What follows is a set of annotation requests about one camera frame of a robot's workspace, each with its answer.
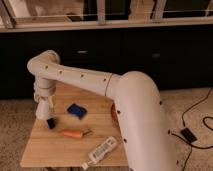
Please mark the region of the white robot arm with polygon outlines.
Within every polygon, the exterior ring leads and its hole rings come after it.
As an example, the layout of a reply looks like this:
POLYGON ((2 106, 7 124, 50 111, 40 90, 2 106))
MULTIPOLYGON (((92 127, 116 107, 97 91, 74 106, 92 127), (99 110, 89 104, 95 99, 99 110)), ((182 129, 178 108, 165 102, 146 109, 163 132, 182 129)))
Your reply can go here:
POLYGON ((60 56, 47 50, 31 58, 28 71, 34 75, 36 117, 54 118, 49 98, 62 82, 114 101, 128 165, 132 171, 177 171, 175 148, 169 137, 169 122, 155 82, 145 73, 123 75, 64 66, 60 56))

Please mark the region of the white conical gripper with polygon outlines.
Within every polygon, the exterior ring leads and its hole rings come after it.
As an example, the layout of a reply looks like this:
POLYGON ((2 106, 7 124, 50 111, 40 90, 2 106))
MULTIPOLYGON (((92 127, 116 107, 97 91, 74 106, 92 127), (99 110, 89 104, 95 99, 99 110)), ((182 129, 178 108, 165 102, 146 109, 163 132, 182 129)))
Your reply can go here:
POLYGON ((35 115, 40 120, 47 120, 47 125, 50 129, 56 127, 54 117, 54 102, 53 97, 42 97, 38 94, 34 95, 34 101, 38 103, 35 115))

